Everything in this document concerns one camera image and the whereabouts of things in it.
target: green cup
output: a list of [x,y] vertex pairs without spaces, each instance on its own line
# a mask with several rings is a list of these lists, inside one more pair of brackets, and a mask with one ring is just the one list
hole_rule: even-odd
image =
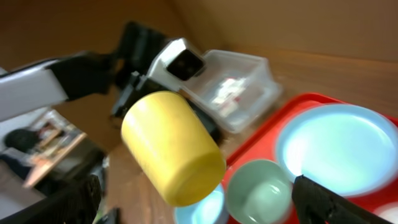
[[226,206],[243,224],[281,223],[291,212],[292,184],[275,162],[251,161],[232,176]]

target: red tray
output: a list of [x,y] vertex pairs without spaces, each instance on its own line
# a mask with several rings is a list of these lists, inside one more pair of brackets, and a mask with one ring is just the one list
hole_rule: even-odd
[[[269,159],[275,161],[275,143],[282,127],[294,116],[302,111],[308,110],[325,103],[345,103],[340,100],[330,98],[318,93],[306,93],[299,95],[290,100],[283,108],[271,116],[240,148],[238,148],[227,159],[227,171],[225,173],[222,184],[224,189],[227,188],[228,182],[236,170],[243,164],[254,159]],[[386,116],[396,126],[398,119]],[[356,205],[374,212],[388,203],[398,202],[398,179],[388,186],[370,195],[349,198]],[[238,223],[232,217],[228,223]],[[295,210],[290,214],[289,219],[285,223],[299,223]]]

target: table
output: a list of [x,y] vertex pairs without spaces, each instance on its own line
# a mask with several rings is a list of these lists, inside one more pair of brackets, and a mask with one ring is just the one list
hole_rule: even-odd
[[33,160],[34,166],[30,170],[25,182],[24,187],[31,189],[40,180],[42,180],[58,163],[62,161],[79,143],[87,137],[85,133],[81,133],[77,136],[67,147],[60,151],[53,159],[36,159]]
[[[291,97],[315,91],[398,117],[398,63],[234,46],[237,52],[267,57],[284,93],[274,107],[241,134],[226,135],[228,157],[277,108]],[[123,224],[174,223],[167,205],[122,144],[109,153],[107,206],[121,208]]]

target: clear plastic container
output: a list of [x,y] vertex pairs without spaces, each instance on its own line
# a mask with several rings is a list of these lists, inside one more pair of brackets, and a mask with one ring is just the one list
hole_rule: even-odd
[[206,70],[183,82],[182,89],[231,133],[251,124],[282,91],[266,58],[223,50],[210,50],[203,57]]

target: brown wall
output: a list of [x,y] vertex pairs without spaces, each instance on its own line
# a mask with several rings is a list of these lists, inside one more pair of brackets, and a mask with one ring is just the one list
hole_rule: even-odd
[[[11,70],[35,60],[81,50],[109,52],[123,25],[139,21],[170,36],[188,36],[166,0],[0,0],[0,67]],[[120,142],[108,116],[116,91],[56,109],[106,148]]]
[[188,25],[202,18],[194,34],[219,33],[229,45],[398,60],[396,0],[173,1]]

